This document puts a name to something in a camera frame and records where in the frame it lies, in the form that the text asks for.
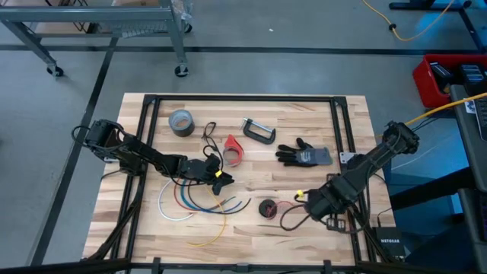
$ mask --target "red bin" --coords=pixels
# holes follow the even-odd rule
[[[412,76],[418,87],[421,101],[423,105],[428,108],[441,107],[450,103],[450,95],[442,93],[436,85],[433,71],[429,65],[432,62],[438,62],[451,72],[457,70],[461,64],[465,63],[482,64],[484,68],[487,68],[487,56],[484,55],[425,55],[418,67],[412,72]]]

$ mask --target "yellow wire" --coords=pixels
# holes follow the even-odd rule
[[[414,122],[416,122],[416,121],[418,121],[418,120],[420,120],[420,119],[423,119],[423,118],[425,118],[425,117],[427,117],[427,116],[430,116],[430,115],[432,115],[433,113],[437,113],[437,112],[438,112],[438,111],[440,111],[440,110],[444,110],[444,109],[447,109],[447,108],[449,108],[449,107],[454,107],[454,106],[456,106],[456,105],[459,105],[459,104],[462,104],[462,103],[468,102],[468,101],[470,101],[470,100],[477,100],[477,99],[479,99],[479,98],[486,97],[486,96],[487,96],[487,92],[482,93],[482,94],[479,94],[479,95],[476,95],[476,96],[468,97],[468,98],[465,98],[465,99],[462,99],[462,100],[454,101],[454,102],[451,102],[451,103],[446,104],[446,105],[441,106],[441,107],[437,107],[437,108],[435,108],[434,110],[430,110],[430,111],[428,111],[427,113],[422,114],[422,115],[420,115],[420,116],[417,116],[415,119],[412,119],[412,120],[410,120],[410,121],[406,122],[406,125],[407,125],[407,126],[409,126],[409,125],[411,125],[412,123],[414,123]]]
[[[389,18],[387,18],[386,15],[382,14],[380,11],[376,10],[374,7],[372,7],[370,4],[368,4],[365,0],[362,0],[364,2],[364,4],[366,4],[372,11],[374,11],[375,13],[379,14],[389,25],[393,24]],[[403,42],[409,42],[409,41],[412,41],[418,37],[420,37],[421,35],[425,34],[426,31],[428,31],[431,27],[433,27],[442,17],[443,15],[448,11],[448,9],[450,8],[450,6],[455,2],[455,0],[451,0],[450,1],[450,4],[448,4],[448,6],[441,12],[441,14],[433,21],[431,22],[431,24],[429,24],[422,32],[416,34],[415,36],[411,37],[411,38],[402,38],[401,36],[399,36],[399,34],[397,33],[396,31],[396,28],[393,28],[392,31],[394,33],[394,35],[397,37],[397,39],[403,41]]]
[[[213,195],[213,193],[208,189],[207,186],[205,186],[205,189],[206,191],[208,191],[208,194],[214,199],[214,201],[218,204],[218,206],[220,206],[221,212],[224,213],[223,206],[221,206],[221,203],[216,199],[215,195]],[[205,245],[209,245],[220,238],[220,236],[223,234],[223,230],[225,230],[226,225],[227,225],[227,216],[223,214],[223,226],[221,227],[220,233],[218,233],[216,237],[214,237],[209,242],[206,242],[204,244],[191,244],[191,243],[187,243],[187,244],[192,247],[204,247]]]

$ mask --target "gray floor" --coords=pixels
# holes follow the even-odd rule
[[[438,13],[389,11],[404,37]],[[485,11],[469,11],[482,38]],[[384,49],[474,49],[460,16],[447,14],[411,43],[397,41],[361,1],[207,0],[194,3],[188,46],[283,46]],[[0,43],[19,43],[3,27]],[[45,39],[45,44],[108,44],[107,39]],[[134,38],[120,45],[168,45]],[[54,52],[66,77],[55,81],[29,52],[0,52],[0,267],[26,263],[79,124],[103,53]],[[412,70],[421,56],[337,56],[189,53],[190,76],[176,78],[172,53],[115,53],[94,119],[115,119],[125,92],[363,94],[374,131],[423,111]],[[415,155],[394,159],[395,173],[439,177],[467,165],[456,121],[438,120],[419,132]],[[83,151],[46,256],[47,263],[79,260],[103,163]]]

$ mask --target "work glove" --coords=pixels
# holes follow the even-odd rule
[[[283,162],[285,167],[314,167],[319,164],[330,165],[333,160],[329,156],[328,148],[313,148],[303,139],[297,138],[296,142],[299,149],[290,148],[287,145],[279,145],[279,151],[275,156],[279,157],[278,161]]]

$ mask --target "wooden tabletop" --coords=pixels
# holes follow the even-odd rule
[[[138,125],[143,98],[144,94],[125,94],[123,98],[118,123],[132,134],[135,134]],[[376,146],[376,142],[365,97],[348,96],[347,101],[357,151],[366,153]],[[169,115],[179,109],[191,112],[196,124],[194,133],[186,138],[175,136],[167,123]],[[144,141],[147,138],[151,112],[149,109],[142,139]],[[242,130],[239,130],[243,117],[275,128],[275,142],[264,145],[244,136]],[[218,199],[237,197],[224,206],[226,209],[236,205],[237,201],[246,202],[249,198],[252,198],[252,201],[242,212],[227,216],[223,235],[214,243],[204,247],[191,247],[187,242],[204,243],[218,234],[223,225],[223,216],[199,212],[185,221],[169,221],[163,218],[158,210],[158,195],[168,179],[150,166],[132,261],[150,263],[154,257],[160,257],[165,263],[320,265],[323,260],[331,260],[334,265],[354,265],[348,235],[328,231],[325,226],[311,219],[295,231],[284,231],[279,227],[279,219],[288,205],[279,207],[278,215],[273,220],[267,220],[258,213],[258,206],[264,199],[294,202],[293,196],[297,190],[317,188],[325,183],[328,173],[339,172],[329,104],[162,101],[153,147],[163,154],[181,154],[204,160],[202,148],[205,143],[201,136],[204,126],[211,121],[217,123],[212,137],[221,150],[228,134],[232,134],[245,151],[239,166],[224,168],[233,175],[235,183],[225,186]],[[296,146],[297,137],[303,138],[315,148],[326,146],[333,158],[333,164],[311,168],[283,167],[282,163],[276,160],[277,146]],[[342,138],[346,149],[345,137],[343,130]],[[118,164],[108,164],[105,173],[118,168]],[[105,178],[101,183],[83,256],[91,255],[115,227],[125,181],[125,174],[116,174]],[[172,183],[166,189],[162,197],[162,209],[170,217],[182,218],[188,215],[188,211],[174,201],[173,188]],[[377,213],[388,209],[390,201],[386,185],[376,176],[370,180],[370,189],[371,224],[375,225]],[[191,193],[201,206],[215,205],[215,201],[204,187],[192,187]],[[305,216],[304,210],[293,211],[286,215],[285,225],[293,226]],[[383,226],[395,225],[391,211],[381,214],[380,221]],[[126,231],[120,256],[125,253]],[[362,257],[367,258],[363,233],[359,234],[359,240]]]

